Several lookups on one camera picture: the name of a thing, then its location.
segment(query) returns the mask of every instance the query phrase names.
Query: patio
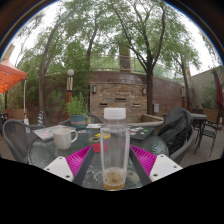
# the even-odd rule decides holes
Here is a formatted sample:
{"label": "patio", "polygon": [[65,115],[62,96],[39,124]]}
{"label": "patio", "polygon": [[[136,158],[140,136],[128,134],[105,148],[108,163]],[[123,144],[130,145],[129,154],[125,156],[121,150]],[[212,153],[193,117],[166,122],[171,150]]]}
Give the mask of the patio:
{"label": "patio", "polygon": [[[197,137],[197,132],[194,131],[194,141],[191,144],[191,146],[189,147],[189,149],[187,150],[183,160],[181,161],[181,163],[179,165],[181,167],[185,168],[190,165],[195,165],[195,164],[199,164],[199,163],[208,162],[211,160],[220,159],[222,152],[224,150],[223,136],[224,136],[224,129],[217,132],[215,146],[214,146],[212,155],[209,158],[209,155],[211,152],[212,139],[208,138],[206,136],[203,136],[202,142],[201,142],[201,147],[194,155],[194,151],[196,148],[196,143],[194,143],[194,141]],[[12,156],[12,154],[8,148],[7,143],[4,140],[4,137],[2,137],[2,136],[0,136],[0,154],[3,159],[15,161],[14,157]]]}

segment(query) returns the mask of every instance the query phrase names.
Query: black chair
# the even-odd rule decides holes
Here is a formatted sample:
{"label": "black chair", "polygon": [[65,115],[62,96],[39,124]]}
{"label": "black chair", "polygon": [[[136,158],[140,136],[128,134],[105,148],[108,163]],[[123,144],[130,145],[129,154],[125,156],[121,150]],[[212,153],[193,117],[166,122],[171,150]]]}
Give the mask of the black chair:
{"label": "black chair", "polygon": [[169,112],[158,133],[169,149],[169,156],[179,151],[186,141],[189,141],[193,132],[192,123],[193,116],[182,107],[176,107]]}
{"label": "black chair", "polygon": [[1,133],[1,136],[3,136],[3,124],[2,124],[2,120],[0,121],[0,133]]}
{"label": "black chair", "polygon": [[[86,125],[87,124],[102,124],[103,121],[93,114],[86,114],[88,117],[86,119]],[[67,119],[65,121],[61,121],[58,123],[59,125],[65,125],[65,126],[71,126],[71,119]]]}
{"label": "black chair", "polygon": [[169,158],[172,159],[175,163],[180,164],[180,162],[184,158],[185,153],[187,152],[187,150],[191,146],[191,143],[192,143],[193,138],[194,138],[193,131],[194,131],[194,129],[193,129],[193,126],[192,126],[191,132],[189,133],[188,138],[184,142],[184,145],[181,148],[179,148],[176,152],[174,152],[173,154],[171,154],[169,156]]}
{"label": "black chair", "polygon": [[17,162],[29,164],[28,151],[37,135],[32,131],[44,125],[27,125],[17,120],[7,120],[3,125],[3,136]]}
{"label": "black chair", "polygon": [[[192,113],[196,113],[196,114],[203,114],[203,109],[201,108],[193,108],[192,109]],[[193,121],[193,127],[194,127],[194,130],[198,132],[197,134],[197,138],[195,140],[195,143],[197,142],[198,140],[198,136],[200,135],[200,132],[201,132],[201,128],[202,128],[202,124],[203,124],[204,121],[201,121],[201,120],[196,120],[194,119]]]}
{"label": "black chair", "polygon": [[93,114],[86,114],[87,117],[87,124],[102,124],[103,121],[97,117],[96,115]]}
{"label": "black chair", "polygon": [[[206,120],[206,122],[203,123],[202,130],[201,130],[201,132],[200,132],[200,139],[199,139],[199,142],[198,142],[198,144],[197,144],[197,147],[196,147],[196,149],[195,149],[195,151],[194,151],[194,154],[196,153],[196,151],[197,151],[198,149],[200,149],[202,136],[204,135],[204,136],[213,138],[212,147],[211,147],[211,153],[210,153],[210,156],[211,156],[213,147],[214,147],[214,145],[215,145],[215,139],[216,139],[217,130],[219,129],[218,126],[219,126],[220,116],[221,116],[221,111],[218,112],[218,116],[217,116],[217,120],[216,120],[216,122]],[[205,129],[206,126],[213,128],[214,131]]]}

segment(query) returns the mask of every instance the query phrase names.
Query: brick wall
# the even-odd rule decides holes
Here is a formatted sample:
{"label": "brick wall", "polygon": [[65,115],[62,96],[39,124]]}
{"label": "brick wall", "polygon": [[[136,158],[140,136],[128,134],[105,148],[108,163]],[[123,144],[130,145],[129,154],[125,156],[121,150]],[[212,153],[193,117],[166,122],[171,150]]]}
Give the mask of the brick wall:
{"label": "brick wall", "polygon": [[[45,78],[44,83],[44,102],[45,108],[49,109],[48,118],[52,125],[58,124],[66,119],[66,115],[57,112],[55,106],[47,103],[48,96],[52,89],[64,90],[62,97],[66,97],[66,84],[50,83],[49,77]],[[153,104],[159,104],[159,113],[155,116],[162,117],[163,113],[169,113],[174,107],[181,107],[181,87],[180,84],[172,81],[154,78],[153,79]],[[92,73],[90,83],[90,113],[103,118],[103,110],[105,106],[100,105],[107,103],[109,107],[126,107],[127,122],[140,122],[142,115],[147,112],[147,98],[142,95],[142,88],[146,87],[146,76],[140,74],[132,74],[125,72],[103,72],[96,71]],[[97,86],[97,92],[92,93],[92,86]],[[193,99],[194,92],[190,89],[190,97]],[[125,98],[126,100],[117,100],[115,98]],[[31,124],[37,124],[37,116],[39,113],[38,102],[36,105],[26,104],[28,108],[28,118]]]}
{"label": "brick wall", "polygon": [[[90,112],[103,118],[103,109],[108,107],[126,107],[127,121],[140,122],[141,116],[147,113],[147,98],[142,95],[142,88],[146,86],[146,76],[124,72],[100,72],[92,74],[90,79],[90,90],[97,86],[97,93],[90,93]],[[169,113],[174,107],[182,106],[180,84],[172,81],[153,78],[153,104],[159,104],[159,113],[156,116],[162,117],[163,113]],[[192,102],[194,92],[190,88],[190,100]],[[126,98],[126,101],[117,101],[115,98]]]}

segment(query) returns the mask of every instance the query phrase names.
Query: tree trunk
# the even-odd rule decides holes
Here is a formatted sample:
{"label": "tree trunk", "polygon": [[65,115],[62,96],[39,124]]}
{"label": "tree trunk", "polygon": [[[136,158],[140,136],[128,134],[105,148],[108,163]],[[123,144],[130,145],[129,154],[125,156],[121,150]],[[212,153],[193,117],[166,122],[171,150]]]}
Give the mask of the tree trunk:
{"label": "tree trunk", "polygon": [[147,73],[147,114],[153,114],[153,72]]}
{"label": "tree trunk", "polygon": [[182,72],[183,72],[184,82],[185,82],[185,88],[186,88],[187,107],[191,107],[190,93],[189,93],[188,82],[187,82],[187,74],[186,74],[185,66],[184,66],[184,63],[183,62],[182,62],[181,69],[182,69]]}

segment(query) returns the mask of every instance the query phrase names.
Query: metal chair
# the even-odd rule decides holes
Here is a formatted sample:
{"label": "metal chair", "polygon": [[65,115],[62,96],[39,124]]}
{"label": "metal chair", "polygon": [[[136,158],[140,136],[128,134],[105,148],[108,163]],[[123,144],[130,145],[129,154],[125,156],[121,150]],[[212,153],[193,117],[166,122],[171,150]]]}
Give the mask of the metal chair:
{"label": "metal chair", "polygon": [[180,164],[180,162],[184,158],[184,155],[185,155],[187,149],[190,147],[190,145],[193,141],[193,138],[194,138],[193,131],[194,131],[194,129],[192,126],[191,132],[190,132],[187,140],[185,141],[184,145],[181,148],[179,148],[176,152],[172,153],[169,156],[169,158],[172,159],[175,163]]}
{"label": "metal chair", "polygon": [[[197,147],[196,147],[196,149],[194,151],[194,154],[196,153],[196,151],[198,149],[200,149],[202,136],[205,135],[207,137],[213,138],[212,147],[211,147],[211,153],[210,153],[209,157],[211,156],[213,147],[215,145],[215,139],[216,139],[217,130],[219,129],[218,125],[219,125],[220,116],[221,116],[221,111],[218,112],[218,116],[217,116],[216,122],[207,120],[206,121],[207,123],[205,123],[205,122],[203,123],[203,127],[202,127],[202,130],[200,132],[200,139],[199,139]],[[210,130],[205,129],[205,126],[213,128],[214,131],[210,131]]]}
{"label": "metal chair", "polygon": [[33,130],[45,128],[44,125],[27,125],[17,120],[7,120],[3,125],[3,136],[15,160],[29,164],[28,151],[37,135]]}
{"label": "metal chair", "polygon": [[103,123],[103,121],[94,114],[86,114],[86,115],[88,116],[87,124],[102,124]]}
{"label": "metal chair", "polygon": [[[96,115],[93,114],[86,114],[88,118],[86,119],[86,125],[87,124],[102,124],[103,121],[97,117]],[[58,123],[59,125],[65,125],[65,126],[71,126],[71,119],[67,119],[65,121],[61,121]]]}
{"label": "metal chair", "polygon": [[1,133],[1,136],[3,136],[3,125],[2,125],[2,121],[0,121],[0,133]]}
{"label": "metal chair", "polygon": [[[203,114],[203,109],[201,108],[193,108],[192,109],[192,113],[196,113],[196,114]],[[198,136],[200,135],[200,131],[201,131],[201,128],[202,128],[202,124],[203,124],[203,121],[200,121],[200,120],[193,120],[193,127],[194,127],[194,130],[198,132],[197,134],[197,138],[195,140],[195,143],[197,142],[198,140]]]}

